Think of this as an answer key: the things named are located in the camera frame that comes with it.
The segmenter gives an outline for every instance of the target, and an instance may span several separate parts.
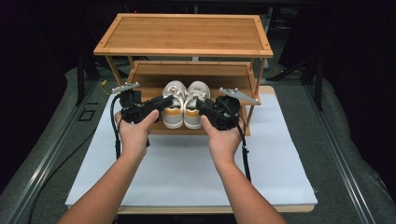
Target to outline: pair of shoes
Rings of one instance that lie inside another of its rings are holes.
[[[194,81],[186,89],[178,80],[169,82],[163,89],[163,96],[173,95],[173,104],[163,111],[163,124],[168,129],[183,125],[190,129],[201,128],[201,116],[196,108],[197,99],[204,101],[210,98],[210,89],[202,81]]]

